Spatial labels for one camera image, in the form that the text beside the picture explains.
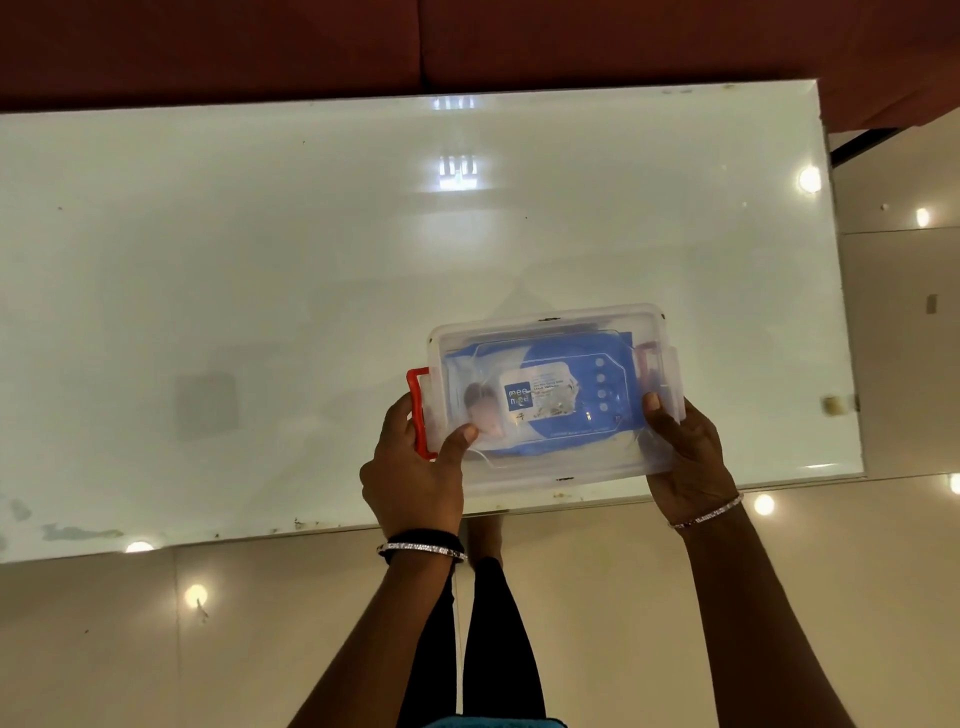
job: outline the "transparent plastic container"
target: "transparent plastic container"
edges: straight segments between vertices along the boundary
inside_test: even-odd
[[[452,324],[427,342],[429,366],[407,375],[418,452],[473,422],[469,491],[590,483],[661,472],[672,449],[646,425],[657,392],[677,419],[684,394],[666,320],[651,304]]]

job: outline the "bracelet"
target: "bracelet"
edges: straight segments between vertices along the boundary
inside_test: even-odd
[[[393,551],[426,551],[427,553],[439,553],[442,556],[449,556],[458,564],[467,560],[467,555],[463,551],[446,548],[445,546],[430,546],[428,544],[382,544],[376,548],[376,552],[384,558],[387,558],[387,554],[393,555]]]
[[[409,531],[397,533],[387,539],[387,543],[380,546],[376,552],[388,564],[394,558],[396,551],[427,551],[449,556],[460,564],[467,560],[466,549],[455,533],[439,531],[435,528],[413,528]]]
[[[684,529],[684,528],[689,528],[691,525],[696,525],[697,523],[703,523],[704,521],[709,521],[710,519],[715,519],[717,516],[720,516],[720,515],[726,513],[726,512],[729,511],[731,508],[735,508],[736,506],[738,506],[738,505],[739,505],[740,503],[742,503],[742,502],[743,502],[743,494],[742,494],[742,493],[738,493],[738,494],[736,494],[736,498],[734,498],[733,500],[731,500],[729,503],[727,503],[727,504],[725,504],[725,505],[721,505],[721,506],[720,506],[719,508],[717,508],[715,511],[710,511],[709,513],[705,514],[704,516],[698,516],[698,517],[695,518],[693,521],[687,521],[686,523],[677,523],[677,525],[674,525],[673,523],[671,523],[671,524],[670,524],[670,527],[673,528],[674,530],[680,531],[680,530],[682,530],[682,529]]]

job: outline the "blue package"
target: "blue package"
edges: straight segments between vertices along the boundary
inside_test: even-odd
[[[645,425],[630,333],[588,331],[473,344],[444,357],[452,421],[474,448],[539,455]]]

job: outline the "product label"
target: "product label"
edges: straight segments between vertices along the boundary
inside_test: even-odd
[[[562,361],[514,370],[500,381],[515,423],[569,415],[576,409],[580,386]]]

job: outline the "silver bangle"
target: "silver bangle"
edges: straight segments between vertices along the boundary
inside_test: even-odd
[[[677,523],[677,525],[673,525],[673,523],[671,523],[670,525],[671,525],[671,527],[672,527],[674,530],[677,530],[677,531],[682,530],[682,529],[684,529],[684,528],[689,528],[691,525],[696,525],[697,523],[703,523],[704,521],[709,521],[710,519],[715,519],[717,516],[720,516],[720,515],[726,513],[726,512],[729,511],[731,508],[735,508],[736,506],[738,506],[738,505],[739,505],[740,503],[742,503],[742,502],[743,502],[743,494],[742,494],[742,493],[738,493],[738,494],[736,494],[736,498],[734,498],[733,500],[731,500],[731,501],[730,501],[729,503],[727,503],[726,505],[721,505],[721,506],[720,506],[719,508],[717,508],[715,511],[710,511],[709,513],[705,514],[704,516],[698,516],[698,517],[695,518],[693,521],[687,521],[686,523]]]
[[[387,551],[426,551],[428,553],[439,553],[442,556],[449,556],[458,564],[467,560],[467,555],[454,548],[445,548],[444,546],[428,546],[427,544],[381,544],[376,548],[379,555]]]

